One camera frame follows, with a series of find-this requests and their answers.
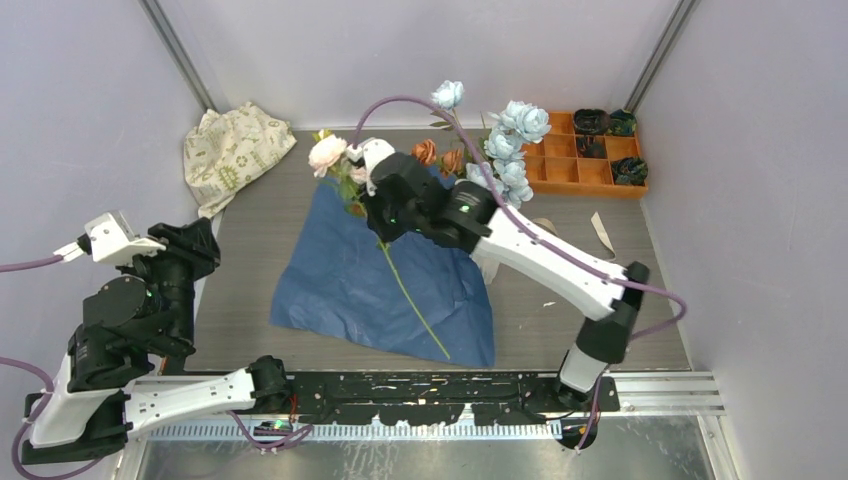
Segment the light blue flower stem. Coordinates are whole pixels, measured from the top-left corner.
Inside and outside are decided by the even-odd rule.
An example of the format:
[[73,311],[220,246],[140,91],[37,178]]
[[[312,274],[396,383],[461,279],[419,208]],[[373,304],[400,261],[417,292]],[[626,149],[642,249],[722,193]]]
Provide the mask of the light blue flower stem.
[[488,136],[478,140],[484,161],[477,163],[468,149],[458,147],[465,150],[465,177],[450,177],[493,190],[506,204],[519,209],[534,196],[524,148],[540,144],[550,132],[550,115],[532,103],[512,100],[491,117],[494,124]]

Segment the blue wrapping paper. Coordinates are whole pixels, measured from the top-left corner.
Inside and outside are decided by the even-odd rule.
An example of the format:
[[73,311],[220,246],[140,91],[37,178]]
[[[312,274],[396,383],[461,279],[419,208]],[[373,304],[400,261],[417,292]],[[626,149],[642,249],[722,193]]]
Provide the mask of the blue wrapping paper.
[[493,310],[471,257],[416,233],[382,249],[327,180],[277,282],[269,321],[426,360],[495,363]]

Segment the orange rose stem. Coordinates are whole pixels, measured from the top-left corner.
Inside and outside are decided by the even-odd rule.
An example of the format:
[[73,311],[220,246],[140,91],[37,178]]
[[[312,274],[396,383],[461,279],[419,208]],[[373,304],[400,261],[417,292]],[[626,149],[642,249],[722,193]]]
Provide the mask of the orange rose stem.
[[432,139],[426,139],[412,147],[411,155],[424,166],[436,166],[445,178],[465,177],[465,150],[456,148],[440,153]]

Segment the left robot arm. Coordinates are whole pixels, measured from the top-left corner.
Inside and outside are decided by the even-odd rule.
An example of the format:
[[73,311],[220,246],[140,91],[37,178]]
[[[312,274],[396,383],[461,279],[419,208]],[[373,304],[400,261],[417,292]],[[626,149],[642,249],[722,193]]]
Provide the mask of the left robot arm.
[[283,362],[269,355],[183,387],[129,389],[152,372],[154,357],[195,352],[195,287],[221,258],[209,219],[159,223],[138,235],[111,211],[88,222],[62,255],[88,255],[118,276],[84,299],[51,387],[28,396],[24,464],[98,460],[167,424],[219,412],[277,413],[290,403]]

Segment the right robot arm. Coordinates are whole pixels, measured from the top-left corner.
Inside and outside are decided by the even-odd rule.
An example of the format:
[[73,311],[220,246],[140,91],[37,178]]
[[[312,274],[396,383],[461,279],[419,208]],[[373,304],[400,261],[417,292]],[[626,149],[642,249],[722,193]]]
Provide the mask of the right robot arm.
[[367,147],[362,196],[367,222],[393,242],[418,233],[444,248],[493,259],[546,286],[584,316],[558,372],[555,396],[567,410],[582,409],[608,366],[624,360],[642,306],[638,285],[649,269],[597,259],[545,231],[473,182],[447,188],[419,160],[393,149]]

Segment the pink rose stem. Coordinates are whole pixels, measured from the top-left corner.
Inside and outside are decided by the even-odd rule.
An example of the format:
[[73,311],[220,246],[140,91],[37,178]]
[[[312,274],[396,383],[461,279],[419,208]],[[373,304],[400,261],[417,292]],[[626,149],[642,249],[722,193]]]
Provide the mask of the pink rose stem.
[[366,213],[364,196],[375,193],[366,162],[368,148],[373,153],[393,154],[395,149],[386,141],[370,138],[352,146],[329,129],[312,134],[315,145],[308,154],[313,176],[322,184],[333,187],[343,201],[345,210],[354,216],[371,219]]

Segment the beige printed ribbon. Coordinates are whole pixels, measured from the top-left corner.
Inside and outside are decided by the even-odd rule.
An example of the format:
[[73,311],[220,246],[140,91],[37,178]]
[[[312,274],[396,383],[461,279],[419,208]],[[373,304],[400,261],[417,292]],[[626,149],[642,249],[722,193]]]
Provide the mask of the beige printed ribbon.
[[[554,223],[548,218],[537,217],[533,218],[532,222],[539,226],[542,230],[548,232],[554,237],[560,237],[559,232],[554,225]],[[595,211],[590,218],[590,224],[595,232],[595,235],[598,241],[603,245],[604,249],[608,252],[608,256],[605,258],[606,261],[613,262],[617,259],[617,254],[615,248],[612,245],[609,234],[600,214]]]

